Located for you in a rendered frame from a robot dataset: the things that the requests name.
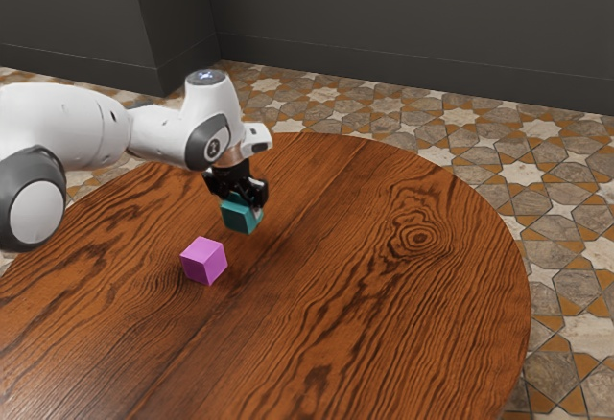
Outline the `teal block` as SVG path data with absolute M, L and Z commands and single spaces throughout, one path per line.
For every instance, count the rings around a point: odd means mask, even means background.
M 243 234 L 250 234 L 260 222 L 256 222 L 250 206 L 241 196 L 231 192 L 228 198 L 220 204 L 224 225 L 231 230 Z

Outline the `purple block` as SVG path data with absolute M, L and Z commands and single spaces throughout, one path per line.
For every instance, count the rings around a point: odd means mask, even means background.
M 226 270 L 228 262 L 222 243 L 204 237 L 196 238 L 180 254 L 185 275 L 211 286 Z

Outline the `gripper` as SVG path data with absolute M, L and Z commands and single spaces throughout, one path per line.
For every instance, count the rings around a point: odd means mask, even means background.
M 202 177 L 211 194 L 229 199 L 231 192 L 236 193 L 244 201 L 250 201 L 255 221 L 262 220 L 264 204 L 268 200 L 268 182 L 251 176 L 248 159 L 225 168 L 211 166 L 202 173 Z

